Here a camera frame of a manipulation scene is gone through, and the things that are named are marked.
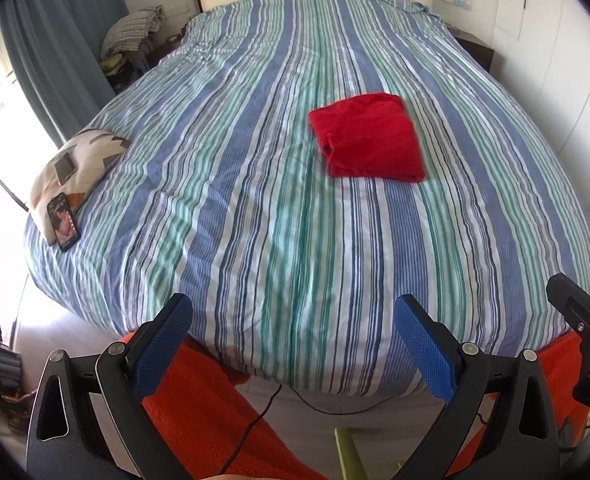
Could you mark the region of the patterned beige cushion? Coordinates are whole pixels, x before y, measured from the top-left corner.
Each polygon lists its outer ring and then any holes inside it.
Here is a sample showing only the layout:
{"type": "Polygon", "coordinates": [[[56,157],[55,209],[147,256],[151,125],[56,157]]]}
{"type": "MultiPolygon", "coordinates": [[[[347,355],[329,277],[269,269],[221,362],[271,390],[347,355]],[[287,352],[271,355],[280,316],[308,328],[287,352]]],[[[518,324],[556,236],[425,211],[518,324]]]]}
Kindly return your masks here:
{"type": "Polygon", "coordinates": [[[48,246],[56,243],[48,204],[64,193],[71,210],[76,212],[129,146],[130,141],[122,136],[86,129],[67,141],[44,166],[30,191],[29,212],[48,246]]]}

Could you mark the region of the black smartphone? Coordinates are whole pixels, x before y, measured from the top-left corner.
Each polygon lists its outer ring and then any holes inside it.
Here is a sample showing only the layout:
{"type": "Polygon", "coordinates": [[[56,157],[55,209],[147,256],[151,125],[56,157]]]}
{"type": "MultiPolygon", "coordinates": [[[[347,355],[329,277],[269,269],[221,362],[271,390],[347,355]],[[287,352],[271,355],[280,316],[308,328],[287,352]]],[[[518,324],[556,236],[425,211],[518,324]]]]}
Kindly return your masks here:
{"type": "Polygon", "coordinates": [[[68,252],[78,243],[81,233],[65,193],[56,195],[48,203],[48,218],[58,247],[62,252],[68,252]]]}

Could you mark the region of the orange fuzzy garment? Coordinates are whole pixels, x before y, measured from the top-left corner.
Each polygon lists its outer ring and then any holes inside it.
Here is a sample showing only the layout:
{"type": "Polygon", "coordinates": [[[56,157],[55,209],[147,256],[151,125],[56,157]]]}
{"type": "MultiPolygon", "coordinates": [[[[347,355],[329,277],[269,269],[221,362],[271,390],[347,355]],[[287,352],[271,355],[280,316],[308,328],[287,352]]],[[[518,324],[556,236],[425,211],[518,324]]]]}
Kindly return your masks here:
{"type": "Polygon", "coordinates": [[[338,479],[334,430],[353,431],[372,479],[391,478],[442,408],[421,385],[408,396],[334,396],[293,391],[218,361],[185,338],[143,408],[195,479],[338,479]]]}

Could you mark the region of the dark wooden nightstand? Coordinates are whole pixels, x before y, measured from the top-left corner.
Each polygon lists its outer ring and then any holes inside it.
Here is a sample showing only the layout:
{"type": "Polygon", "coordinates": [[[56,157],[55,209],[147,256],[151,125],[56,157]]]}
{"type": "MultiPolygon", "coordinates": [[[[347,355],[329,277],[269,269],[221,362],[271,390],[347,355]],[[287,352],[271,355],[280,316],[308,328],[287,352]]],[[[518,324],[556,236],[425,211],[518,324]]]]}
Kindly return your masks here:
{"type": "Polygon", "coordinates": [[[494,50],[470,32],[464,32],[453,25],[447,29],[461,47],[488,73],[491,72],[494,50]]]}

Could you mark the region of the striped blue green bedspread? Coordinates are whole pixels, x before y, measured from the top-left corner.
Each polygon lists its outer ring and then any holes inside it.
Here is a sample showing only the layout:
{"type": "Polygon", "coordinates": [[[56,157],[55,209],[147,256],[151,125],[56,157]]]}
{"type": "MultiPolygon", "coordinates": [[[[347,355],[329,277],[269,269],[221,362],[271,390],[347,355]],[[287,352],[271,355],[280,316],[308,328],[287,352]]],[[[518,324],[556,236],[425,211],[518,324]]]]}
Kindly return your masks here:
{"type": "Polygon", "coordinates": [[[406,0],[240,0],[93,121],[129,140],[82,205],[69,250],[26,226],[42,292],[118,336],[189,296],[191,336],[238,370],[325,393],[402,394],[420,375],[395,300],[485,351],[567,330],[546,298],[590,292],[590,232],[536,125],[406,0]],[[308,115],[383,91],[402,99],[417,184],[334,178],[308,115]]]}

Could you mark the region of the red knitted sweater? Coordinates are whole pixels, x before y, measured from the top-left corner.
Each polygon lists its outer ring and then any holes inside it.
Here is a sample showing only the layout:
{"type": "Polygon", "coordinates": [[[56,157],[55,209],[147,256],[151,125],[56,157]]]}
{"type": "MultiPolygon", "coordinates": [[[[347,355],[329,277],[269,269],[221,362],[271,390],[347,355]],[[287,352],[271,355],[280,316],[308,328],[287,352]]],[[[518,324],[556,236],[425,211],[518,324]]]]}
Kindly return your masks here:
{"type": "Polygon", "coordinates": [[[400,96],[360,94],[316,108],[308,117],[332,177],[425,179],[420,144],[400,96]]]}

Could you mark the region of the pile of folded clothes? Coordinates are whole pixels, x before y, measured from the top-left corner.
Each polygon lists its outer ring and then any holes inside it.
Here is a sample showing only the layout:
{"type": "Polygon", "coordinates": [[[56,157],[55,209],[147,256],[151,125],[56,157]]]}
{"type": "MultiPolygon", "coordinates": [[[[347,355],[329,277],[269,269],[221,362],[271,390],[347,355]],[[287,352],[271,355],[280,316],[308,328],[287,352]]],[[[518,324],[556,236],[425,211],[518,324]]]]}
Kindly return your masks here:
{"type": "Polygon", "coordinates": [[[148,6],[120,18],[106,32],[100,59],[106,64],[110,58],[123,55],[139,75],[150,70],[147,55],[153,51],[153,36],[165,23],[163,6],[148,6]]]}

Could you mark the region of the teal curtain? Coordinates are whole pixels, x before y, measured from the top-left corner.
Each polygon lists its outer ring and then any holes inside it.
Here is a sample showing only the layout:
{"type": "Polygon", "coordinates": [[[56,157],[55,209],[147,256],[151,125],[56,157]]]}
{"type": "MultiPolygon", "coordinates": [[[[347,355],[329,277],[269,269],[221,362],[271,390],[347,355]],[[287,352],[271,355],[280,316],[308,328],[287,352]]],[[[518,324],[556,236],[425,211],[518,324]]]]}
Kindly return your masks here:
{"type": "Polygon", "coordinates": [[[115,97],[100,66],[124,0],[5,0],[0,26],[10,64],[45,132],[62,146],[115,97]]]}

